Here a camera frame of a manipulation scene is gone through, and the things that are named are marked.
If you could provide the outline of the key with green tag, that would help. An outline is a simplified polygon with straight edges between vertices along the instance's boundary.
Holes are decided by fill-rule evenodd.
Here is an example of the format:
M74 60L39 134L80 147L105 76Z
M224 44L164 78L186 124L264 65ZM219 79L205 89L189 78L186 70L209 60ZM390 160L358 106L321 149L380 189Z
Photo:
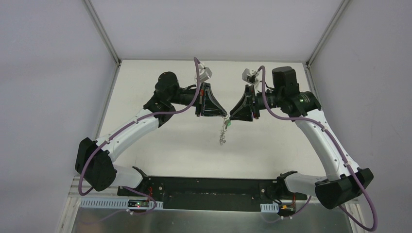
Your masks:
M227 127L229 127L231 125L231 120L230 119L227 119L225 122L224 122L224 127L227 129Z

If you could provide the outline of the large metal keyring with clips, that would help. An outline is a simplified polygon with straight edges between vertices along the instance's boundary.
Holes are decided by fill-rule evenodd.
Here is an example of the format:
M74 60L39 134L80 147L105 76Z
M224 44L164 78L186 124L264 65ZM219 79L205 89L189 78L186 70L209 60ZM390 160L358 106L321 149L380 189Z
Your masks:
M227 129L224 127L224 122L229 119L229 115L223 117L223 124L220 129L220 136L219 136L219 144L223 146L226 143L225 139L225 133L227 132Z

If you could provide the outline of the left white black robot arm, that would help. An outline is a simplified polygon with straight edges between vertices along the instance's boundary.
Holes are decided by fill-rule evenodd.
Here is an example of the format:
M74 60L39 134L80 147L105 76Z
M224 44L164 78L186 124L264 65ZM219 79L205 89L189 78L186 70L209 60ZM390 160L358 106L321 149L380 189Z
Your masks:
M144 135L164 125L175 115L175 104L195 107L197 117L224 117L226 110L218 103L207 80L212 72L200 72L199 85L180 87L173 72L162 73L149 101L135 116L115 131L92 140L83 139L78 148L75 170L95 191L114 186L127 186L136 196L147 193L148 183L135 168L117 166L117 158Z

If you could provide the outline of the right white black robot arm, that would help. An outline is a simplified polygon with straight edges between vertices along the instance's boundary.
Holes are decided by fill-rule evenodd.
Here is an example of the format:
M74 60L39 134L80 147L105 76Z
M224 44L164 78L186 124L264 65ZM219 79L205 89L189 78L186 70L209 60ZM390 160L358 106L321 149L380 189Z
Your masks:
M327 209L334 209L362 194L373 180L369 168L361 168L346 152L334 132L329 129L322 107L309 91L299 89L293 68L278 67L272 70L274 86L258 91L266 83L258 79L260 71L245 69L242 79L247 83L243 97L230 111L230 120L252 122L260 111L280 108L304 133L318 155L325 176L303 175L290 171L280 175L276 194L288 199L294 193L315 196Z

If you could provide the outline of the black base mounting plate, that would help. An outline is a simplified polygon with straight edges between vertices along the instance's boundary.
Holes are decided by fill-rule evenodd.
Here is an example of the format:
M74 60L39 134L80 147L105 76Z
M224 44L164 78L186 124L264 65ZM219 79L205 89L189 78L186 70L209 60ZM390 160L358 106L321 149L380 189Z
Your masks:
M145 177L136 191L151 195L164 209L258 212L274 200L307 200L273 179Z

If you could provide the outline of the right circuit board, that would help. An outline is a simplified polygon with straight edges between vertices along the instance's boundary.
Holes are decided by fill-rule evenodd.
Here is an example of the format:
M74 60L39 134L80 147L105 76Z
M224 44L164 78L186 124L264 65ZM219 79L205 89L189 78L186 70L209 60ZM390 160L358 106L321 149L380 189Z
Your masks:
M279 206L278 215L283 217L288 217L294 215L296 212L296 204L285 205L282 204Z

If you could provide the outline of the circuit board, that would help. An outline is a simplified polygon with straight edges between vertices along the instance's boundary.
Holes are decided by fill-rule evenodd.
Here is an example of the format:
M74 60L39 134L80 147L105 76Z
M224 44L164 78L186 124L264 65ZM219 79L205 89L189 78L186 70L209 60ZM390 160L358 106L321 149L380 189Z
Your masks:
M296 212L296 204L285 205L282 204L279 206L278 215L283 217L288 217L294 215Z
M128 200L128 207L130 209L149 208L150 201L149 200Z

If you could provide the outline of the left circuit board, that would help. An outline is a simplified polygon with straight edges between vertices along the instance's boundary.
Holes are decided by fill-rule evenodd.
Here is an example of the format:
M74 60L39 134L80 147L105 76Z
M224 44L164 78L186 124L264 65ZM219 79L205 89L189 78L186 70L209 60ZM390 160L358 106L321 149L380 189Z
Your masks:
M149 200L128 200L128 207L130 209L149 208L150 201Z

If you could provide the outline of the left aluminium frame post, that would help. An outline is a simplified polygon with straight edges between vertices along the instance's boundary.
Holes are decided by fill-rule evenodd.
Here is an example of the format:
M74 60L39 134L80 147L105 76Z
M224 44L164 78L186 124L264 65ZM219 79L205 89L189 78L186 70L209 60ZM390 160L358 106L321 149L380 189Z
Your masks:
M121 64L121 59L119 58L118 53L116 52L92 1L82 0L82 3L111 58L115 62L116 66L119 67Z

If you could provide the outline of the aluminium frame post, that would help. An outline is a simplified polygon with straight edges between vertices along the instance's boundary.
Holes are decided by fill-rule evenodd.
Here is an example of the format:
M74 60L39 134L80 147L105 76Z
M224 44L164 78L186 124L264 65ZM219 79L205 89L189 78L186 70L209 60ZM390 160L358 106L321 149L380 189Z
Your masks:
M345 13L347 7L351 4L352 0L342 0L338 5L337 10L333 14L331 20L329 21L327 27L325 28L324 32L321 35L321 38L317 42L315 48L313 49L312 53L310 54L308 60L306 61L307 68L310 68L316 58L318 57L319 53L321 52L322 48L326 44L327 40L331 36L333 30L338 25L341 17Z
M82 3L111 58L115 62L116 66L119 67L121 64L121 59L119 58L118 53L116 52L92 1L82 0Z

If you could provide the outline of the right aluminium frame post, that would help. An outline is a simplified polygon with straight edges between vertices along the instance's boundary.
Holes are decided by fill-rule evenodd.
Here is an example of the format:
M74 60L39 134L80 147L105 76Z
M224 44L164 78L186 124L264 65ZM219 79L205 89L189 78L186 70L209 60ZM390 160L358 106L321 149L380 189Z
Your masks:
M308 60L306 61L307 68L310 68L316 58L318 57L319 53L321 52L322 48L326 44L327 40L331 36L333 30L338 25L341 17L345 13L347 7L351 4L352 0L342 0L338 5L337 10L333 14L331 20L329 21L327 27L325 28L324 32L321 35L321 38L317 42L315 48L313 49L312 53L310 54Z

